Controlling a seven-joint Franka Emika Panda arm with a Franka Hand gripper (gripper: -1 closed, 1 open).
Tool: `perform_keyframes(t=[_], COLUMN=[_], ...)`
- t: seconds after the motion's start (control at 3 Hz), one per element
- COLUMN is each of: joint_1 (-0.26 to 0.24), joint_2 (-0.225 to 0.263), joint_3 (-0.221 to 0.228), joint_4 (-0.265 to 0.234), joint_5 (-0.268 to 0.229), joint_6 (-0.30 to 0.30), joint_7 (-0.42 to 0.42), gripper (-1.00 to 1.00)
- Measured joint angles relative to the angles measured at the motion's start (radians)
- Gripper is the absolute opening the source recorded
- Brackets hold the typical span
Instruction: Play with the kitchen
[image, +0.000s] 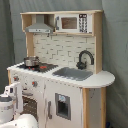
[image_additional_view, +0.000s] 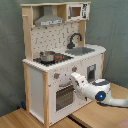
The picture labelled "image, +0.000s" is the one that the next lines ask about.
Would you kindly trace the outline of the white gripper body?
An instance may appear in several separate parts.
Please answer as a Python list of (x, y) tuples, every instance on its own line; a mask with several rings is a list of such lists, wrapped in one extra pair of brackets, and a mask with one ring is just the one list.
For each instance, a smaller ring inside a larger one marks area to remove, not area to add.
[(22, 87), (19, 82), (12, 83), (5, 87), (3, 112), (13, 116), (23, 111)]

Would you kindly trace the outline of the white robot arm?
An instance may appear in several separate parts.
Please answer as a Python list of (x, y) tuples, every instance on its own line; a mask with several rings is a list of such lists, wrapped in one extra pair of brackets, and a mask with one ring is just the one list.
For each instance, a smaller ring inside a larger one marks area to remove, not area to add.
[(19, 82), (12, 83), (0, 94), (0, 128), (38, 128), (37, 120), (31, 114), (14, 119), (14, 115), (22, 111), (22, 86)]

